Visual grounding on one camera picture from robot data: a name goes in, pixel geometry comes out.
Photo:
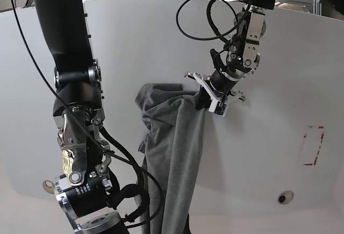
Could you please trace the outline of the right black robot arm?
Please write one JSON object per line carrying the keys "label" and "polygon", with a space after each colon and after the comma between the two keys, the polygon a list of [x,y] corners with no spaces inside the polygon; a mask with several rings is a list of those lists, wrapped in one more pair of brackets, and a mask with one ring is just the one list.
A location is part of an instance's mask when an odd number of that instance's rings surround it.
{"label": "right black robot arm", "polygon": [[94,59],[82,0],[33,0],[55,62],[53,117],[63,155],[54,185],[58,204],[75,233],[127,233],[116,211],[120,189],[109,165],[101,71]]}

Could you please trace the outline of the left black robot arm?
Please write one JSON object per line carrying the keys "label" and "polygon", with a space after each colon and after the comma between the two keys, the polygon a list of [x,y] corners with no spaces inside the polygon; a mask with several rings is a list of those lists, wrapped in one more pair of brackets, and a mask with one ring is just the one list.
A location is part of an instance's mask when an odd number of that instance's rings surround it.
{"label": "left black robot arm", "polygon": [[211,11],[218,0],[209,0],[206,17],[215,36],[224,43],[221,51],[210,50],[215,71],[210,75],[187,72],[186,77],[199,85],[199,97],[195,108],[206,109],[224,116],[229,103],[245,100],[244,95],[233,90],[246,75],[257,70],[260,63],[260,39],[266,30],[265,10],[273,10],[275,0],[238,0],[246,6],[234,13],[234,26],[226,33],[220,33]]}

